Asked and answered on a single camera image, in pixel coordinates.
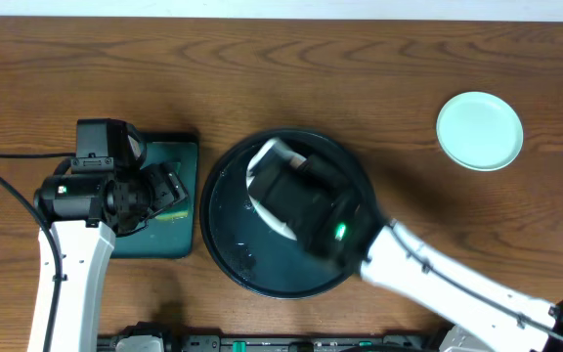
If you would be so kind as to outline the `white plate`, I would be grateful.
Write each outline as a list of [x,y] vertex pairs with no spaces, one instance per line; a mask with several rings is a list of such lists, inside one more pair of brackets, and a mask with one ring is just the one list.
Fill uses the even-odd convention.
[[[288,164],[293,168],[301,166],[307,158],[293,149],[279,138],[269,139],[255,156],[248,162],[245,176],[246,187],[256,179],[256,171],[264,166],[271,166],[275,162]],[[294,232],[286,225],[285,222],[279,220],[268,209],[261,205],[252,195],[248,195],[255,213],[265,222],[265,224],[279,235],[297,241]]]

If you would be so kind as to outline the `green yellow sponge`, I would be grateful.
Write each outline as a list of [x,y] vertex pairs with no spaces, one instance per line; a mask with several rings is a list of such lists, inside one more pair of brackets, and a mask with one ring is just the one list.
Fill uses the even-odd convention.
[[189,210],[186,209],[169,209],[165,212],[158,214],[155,219],[158,221],[173,221],[178,219],[187,218],[189,216]]

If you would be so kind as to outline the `mint green plate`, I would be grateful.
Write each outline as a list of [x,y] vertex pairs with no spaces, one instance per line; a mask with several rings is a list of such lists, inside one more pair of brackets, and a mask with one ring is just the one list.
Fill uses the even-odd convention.
[[523,125],[515,109],[486,92],[465,92],[449,99],[438,113],[436,135],[452,161],[482,172],[509,165],[524,143]]

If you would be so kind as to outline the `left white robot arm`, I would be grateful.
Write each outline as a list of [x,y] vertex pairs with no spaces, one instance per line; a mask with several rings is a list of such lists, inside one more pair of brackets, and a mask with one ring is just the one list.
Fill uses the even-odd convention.
[[115,119],[80,119],[76,152],[34,194],[45,218],[40,271],[28,348],[93,351],[103,285],[115,239],[134,230],[152,195],[140,176],[146,144]]

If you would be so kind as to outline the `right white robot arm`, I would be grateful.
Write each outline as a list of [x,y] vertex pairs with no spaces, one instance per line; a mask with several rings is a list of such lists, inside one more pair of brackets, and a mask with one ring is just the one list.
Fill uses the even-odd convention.
[[309,255],[437,313],[493,351],[563,351],[563,300],[503,286],[386,218],[338,159],[271,148],[247,164],[258,215]]

